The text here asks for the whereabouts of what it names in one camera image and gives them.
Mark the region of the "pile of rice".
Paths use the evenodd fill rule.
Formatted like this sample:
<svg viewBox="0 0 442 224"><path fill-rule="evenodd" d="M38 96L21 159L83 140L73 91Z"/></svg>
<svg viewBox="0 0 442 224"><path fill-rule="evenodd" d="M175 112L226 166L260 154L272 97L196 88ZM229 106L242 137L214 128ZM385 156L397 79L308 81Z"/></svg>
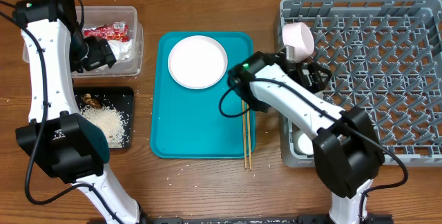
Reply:
<svg viewBox="0 0 442 224"><path fill-rule="evenodd" d="M80 109L81 115L89 122L99 127L111 149L123 148L128 141L125 128L128 126L127 114L109 106L96 109L85 106Z"/></svg>

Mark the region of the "red snack wrapper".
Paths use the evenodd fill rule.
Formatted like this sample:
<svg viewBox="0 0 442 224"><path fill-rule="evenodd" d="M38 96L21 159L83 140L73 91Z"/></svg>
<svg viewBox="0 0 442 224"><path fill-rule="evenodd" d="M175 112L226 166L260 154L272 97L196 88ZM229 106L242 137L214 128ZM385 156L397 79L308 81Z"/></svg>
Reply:
<svg viewBox="0 0 442 224"><path fill-rule="evenodd" d="M85 37L94 36L106 40L121 42L127 42L130 39L128 36L128 24L125 21L86 28L83 29L83 34Z"/></svg>

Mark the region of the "large white plate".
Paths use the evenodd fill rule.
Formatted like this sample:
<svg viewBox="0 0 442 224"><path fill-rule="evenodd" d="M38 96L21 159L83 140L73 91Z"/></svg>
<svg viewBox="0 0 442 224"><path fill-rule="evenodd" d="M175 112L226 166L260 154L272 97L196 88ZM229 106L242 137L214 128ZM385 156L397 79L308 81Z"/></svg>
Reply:
<svg viewBox="0 0 442 224"><path fill-rule="evenodd" d="M193 35L172 47L168 57L171 77L185 88L200 90L217 84L227 70L228 56L214 38Z"/></svg>

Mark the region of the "brown food scrap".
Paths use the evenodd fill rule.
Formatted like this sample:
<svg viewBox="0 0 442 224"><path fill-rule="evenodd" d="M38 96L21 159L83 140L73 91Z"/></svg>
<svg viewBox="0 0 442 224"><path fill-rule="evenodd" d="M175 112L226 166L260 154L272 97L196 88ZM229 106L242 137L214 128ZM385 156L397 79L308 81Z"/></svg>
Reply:
<svg viewBox="0 0 442 224"><path fill-rule="evenodd" d="M83 100L83 102L88 105L93 107L94 109L100 109L102 107L101 103L99 102L99 100L95 99L92 97L91 94L86 93L84 95L81 96L81 99Z"/></svg>

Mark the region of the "white napkin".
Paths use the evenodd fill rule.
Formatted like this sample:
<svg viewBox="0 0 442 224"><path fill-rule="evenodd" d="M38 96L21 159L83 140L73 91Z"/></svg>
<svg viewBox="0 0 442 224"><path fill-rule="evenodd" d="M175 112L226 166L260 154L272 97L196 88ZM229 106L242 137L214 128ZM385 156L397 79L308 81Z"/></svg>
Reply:
<svg viewBox="0 0 442 224"><path fill-rule="evenodd" d="M128 62L132 60L132 39L129 41L108 40L108 44L117 62Z"/></svg>

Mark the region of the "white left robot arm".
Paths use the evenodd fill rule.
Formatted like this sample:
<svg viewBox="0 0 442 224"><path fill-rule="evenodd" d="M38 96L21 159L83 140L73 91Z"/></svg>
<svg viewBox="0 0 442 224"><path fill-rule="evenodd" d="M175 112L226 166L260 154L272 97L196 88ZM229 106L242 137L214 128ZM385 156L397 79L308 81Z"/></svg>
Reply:
<svg viewBox="0 0 442 224"><path fill-rule="evenodd" d="M28 168L40 167L51 178L79 190L107 223L148 223L140 204L112 172L103 131L79 113L72 72L113 66L105 39L85 37L80 0L23 0L8 21L21 30L28 52L32 100L28 124L15 131L29 155Z"/></svg>

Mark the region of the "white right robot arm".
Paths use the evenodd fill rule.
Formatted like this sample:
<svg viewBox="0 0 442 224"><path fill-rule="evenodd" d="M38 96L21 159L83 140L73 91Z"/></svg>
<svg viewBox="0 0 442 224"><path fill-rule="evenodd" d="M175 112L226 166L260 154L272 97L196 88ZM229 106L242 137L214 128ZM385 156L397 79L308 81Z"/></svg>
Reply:
<svg viewBox="0 0 442 224"><path fill-rule="evenodd" d="M256 52L228 72L227 84L249 109L275 108L309 138L315 170L331 191L331 209L317 215L319 223L393 223L390 215L370 214L370 192L404 185L405 164L378 141L366 111L350 110L316 96L324 87L320 74L328 69L318 63L301 71L288 49Z"/></svg>

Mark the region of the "pink bowl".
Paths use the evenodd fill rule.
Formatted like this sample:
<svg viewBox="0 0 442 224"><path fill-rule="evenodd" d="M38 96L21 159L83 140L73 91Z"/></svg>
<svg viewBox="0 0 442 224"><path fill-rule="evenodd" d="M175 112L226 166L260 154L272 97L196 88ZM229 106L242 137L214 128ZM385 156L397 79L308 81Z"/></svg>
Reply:
<svg viewBox="0 0 442 224"><path fill-rule="evenodd" d="M303 22L286 24L282 28L282 42L288 46L288 59L299 63L312 55L315 48L314 38L309 27Z"/></svg>

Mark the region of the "white cup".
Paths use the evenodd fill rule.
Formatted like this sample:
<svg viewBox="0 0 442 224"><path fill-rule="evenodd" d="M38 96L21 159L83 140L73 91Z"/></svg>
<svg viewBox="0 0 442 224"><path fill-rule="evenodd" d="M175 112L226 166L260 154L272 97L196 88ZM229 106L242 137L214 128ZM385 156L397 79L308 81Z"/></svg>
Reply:
<svg viewBox="0 0 442 224"><path fill-rule="evenodd" d="M296 151L296 153L306 156L312 156L314 154L311 140L301 130L295 132L292 136L292 139L294 142L294 150Z"/></svg>

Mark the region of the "wooden chopstick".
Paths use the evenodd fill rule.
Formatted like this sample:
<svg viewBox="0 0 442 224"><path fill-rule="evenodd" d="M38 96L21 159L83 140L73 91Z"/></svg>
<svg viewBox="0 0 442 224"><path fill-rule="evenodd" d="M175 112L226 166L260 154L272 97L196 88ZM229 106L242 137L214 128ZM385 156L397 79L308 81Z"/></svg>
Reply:
<svg viewBox="0 0 442 224"><path fill-rule="evenodd" d="M247 118L247 150L248 150L248 164L249 169L252 170L252 158L251 158L251 118L250 118L250 108L249 105L246 104L248 111L246 113Z"/></svg>
<svg viewBox="0 0 442 224"><path fill-rule="evenodd" d="M245 102L241 100L242 107L242 137L243 137L243 151L244 151L244 168L247 169L247 121L245 118Z"/></svg>

